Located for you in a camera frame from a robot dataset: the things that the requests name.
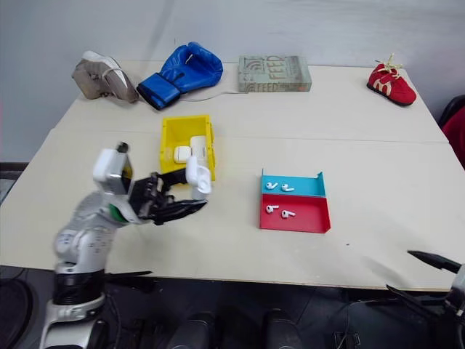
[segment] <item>shoelace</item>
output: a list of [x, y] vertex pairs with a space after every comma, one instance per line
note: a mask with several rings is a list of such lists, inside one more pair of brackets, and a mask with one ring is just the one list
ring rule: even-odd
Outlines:
[[389, 56], [389, 59], [387, 60], [387, 62], [382, 62], [380, 60], [375, 60], [375, 62], [382, 63], [384, 65], [384, 68], [378, 69], [378, 72], [387, 71], [389, 74], [392, 74], [392, 77], [394, 79], [398, 79], [400, 78], [399, 69], [402, 68], [402, 64], [392, 64], [393, 57], [394, 57], [394, 53], [392, 53]]

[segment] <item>gray wall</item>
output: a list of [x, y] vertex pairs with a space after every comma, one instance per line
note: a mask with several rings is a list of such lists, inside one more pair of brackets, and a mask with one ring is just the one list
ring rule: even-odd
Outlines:
[[164, 60], [199, 41], [225, 62], [295, 52], [373, 66], [396, 52], [434, 117], [465, 93], [464, 0], [0, 0], [2, 161], [28, 161], [78, 95], [82, 52]]

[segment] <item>yellow plastic basket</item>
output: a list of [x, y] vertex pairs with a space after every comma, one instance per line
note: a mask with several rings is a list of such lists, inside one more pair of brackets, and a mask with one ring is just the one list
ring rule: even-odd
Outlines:
[[209, 115], [163, 118], [160, 146], [160, 168], [163, 173], [183, 169], [186, 164], [174, 162], [174, 149], [190, 145], [190, 138], [206, 136], [206, 150], [211, 180], [215, 180], [215, 153], [213, 149], [213, 125]]

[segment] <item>wireless earbud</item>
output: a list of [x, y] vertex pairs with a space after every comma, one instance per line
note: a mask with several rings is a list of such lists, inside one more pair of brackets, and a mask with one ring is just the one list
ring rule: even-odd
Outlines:
[[266, 186], [268, 190], [273, 190], [274, 188], [276, 188], [276, 185], [278, 184], [277, 183], [272, 184], [271, 182], [268, 182]]
[[268, 205], [266, 210], [267, 210], [267, 213], [273, 213], [273, 211], [275, 211], [275, 209], [279, 209], [279, 206], [278, 205]]
[[289, 218], [289, 216], [295, 216], [296, 214], [291, 212], [291, 211], [286, 211], [285, 209], [281, 212], [281, 217], [282, 218]]
[[282, 191], [293, 191], [294, 188], [290, 188], [289, 185], [287, 183], [284, 183], [282, 186], [281, 186], [281, 190]]

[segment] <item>book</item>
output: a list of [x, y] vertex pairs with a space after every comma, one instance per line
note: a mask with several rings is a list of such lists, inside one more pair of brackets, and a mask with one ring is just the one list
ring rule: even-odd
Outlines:
[[304, 92], [311, 86], [312, 78], [303, 56], [239, 57], [239, 92]]

